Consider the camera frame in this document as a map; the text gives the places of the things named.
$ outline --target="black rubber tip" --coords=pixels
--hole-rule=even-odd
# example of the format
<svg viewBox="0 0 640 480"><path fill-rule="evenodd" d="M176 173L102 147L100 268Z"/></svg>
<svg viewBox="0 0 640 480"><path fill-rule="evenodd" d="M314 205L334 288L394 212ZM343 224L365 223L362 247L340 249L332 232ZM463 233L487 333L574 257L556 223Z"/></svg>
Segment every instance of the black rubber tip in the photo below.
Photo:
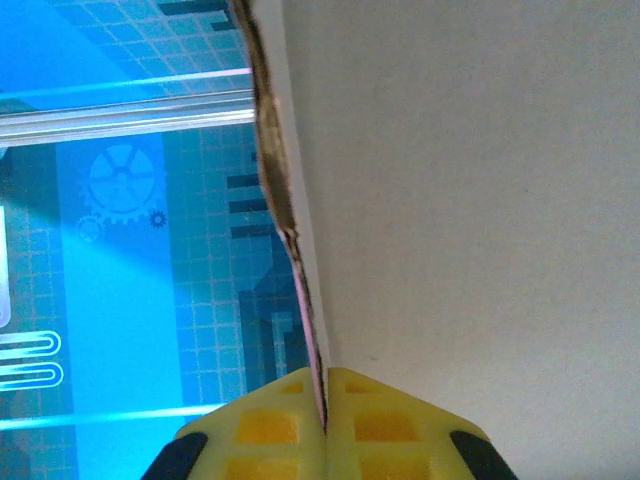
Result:
<svg viewBox="0 0 640 480"><path fill-rule="evenodd" d="M518 480L498 451L485 439L455 431L451 440L476 480Z"/></svg>
<svg viewBox="0 0 640 480"><path fill-rule="evenodd" d="M162 449L142 480L187 480L207 440L200 432L174 440Z"/></svg>

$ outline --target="small gear icon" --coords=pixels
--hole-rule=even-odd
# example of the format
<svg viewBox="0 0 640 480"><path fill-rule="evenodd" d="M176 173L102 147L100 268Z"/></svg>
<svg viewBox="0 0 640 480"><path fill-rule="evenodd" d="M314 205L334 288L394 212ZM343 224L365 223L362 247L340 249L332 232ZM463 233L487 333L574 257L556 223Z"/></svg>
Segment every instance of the small gear icon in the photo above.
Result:
<svg viewBox="0 0 640 480"><path fill-rule="evenodd" d="M93 160L81 180L85 204L113 223L138 220L164 191L164 172L136 144L117 144Z"/></svg>
<svg viewBox="0 0 640 480"><path fill-rule="evenodd" d="M149 214L149 223L154 228L162 228L167 224L167 215L160 210L154 210Z"/></svg>
<svg viewBox="0 0 640 480"><path fill-rule="evenodd" d="M95 215L87 215L82 217L76 223L78 235L87 243L97 242L104 233L102 220Z"/></svg>

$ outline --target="gear icon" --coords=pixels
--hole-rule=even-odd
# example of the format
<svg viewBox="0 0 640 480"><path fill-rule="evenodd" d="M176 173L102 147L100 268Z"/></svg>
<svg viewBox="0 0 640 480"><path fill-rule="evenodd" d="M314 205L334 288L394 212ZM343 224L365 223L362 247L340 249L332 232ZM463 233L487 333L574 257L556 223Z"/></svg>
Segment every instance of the gear icon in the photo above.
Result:
<svg viewBox="0 0 640 480"><path fill-rule="evenodd" d="M82 217L76 223L78 235L87 243L97 242L104 233L104 225L102 220L95 215L87 215Z"/></svg>
<svg viewBox="0 0 640 480"><path fill-rule="evenodd" d="M85 204L94 215L113 223L138 220L164 191L164 172L135 144L102 151L81 181Z"/></svg>
<svg viewBox="0 0 640 480"><path fill-rule="evenodd" d="M162 228L167 224L167 215L160 210L154 210L149 214L149 223L154 228Z"/></svg>

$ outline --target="white surface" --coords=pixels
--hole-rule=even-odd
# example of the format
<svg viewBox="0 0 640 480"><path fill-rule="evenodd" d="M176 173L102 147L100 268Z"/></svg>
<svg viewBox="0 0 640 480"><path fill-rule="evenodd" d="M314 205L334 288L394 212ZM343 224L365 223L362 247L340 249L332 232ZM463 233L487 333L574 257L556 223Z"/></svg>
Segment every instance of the white surface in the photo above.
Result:
<svg viewBox="0 0 640 480"><path fill-rule="evenodd" d="M638 2L285 2L334 365L640 478Z"/></svg>

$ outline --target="torn cardboard edge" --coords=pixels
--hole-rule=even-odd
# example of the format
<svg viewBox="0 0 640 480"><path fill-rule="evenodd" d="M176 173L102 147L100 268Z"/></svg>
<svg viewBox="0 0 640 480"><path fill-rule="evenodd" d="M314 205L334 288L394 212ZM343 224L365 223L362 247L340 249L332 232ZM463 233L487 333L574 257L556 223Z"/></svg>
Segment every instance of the torn cardboard edge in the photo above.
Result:
<svg viewBox="0 0 640 480"><path fill-rule="evenodd" d="M281 0L233 0L253 71L260 181L293 266L320 418L326 425L329 348L322 315L284 35Z"/></svg>

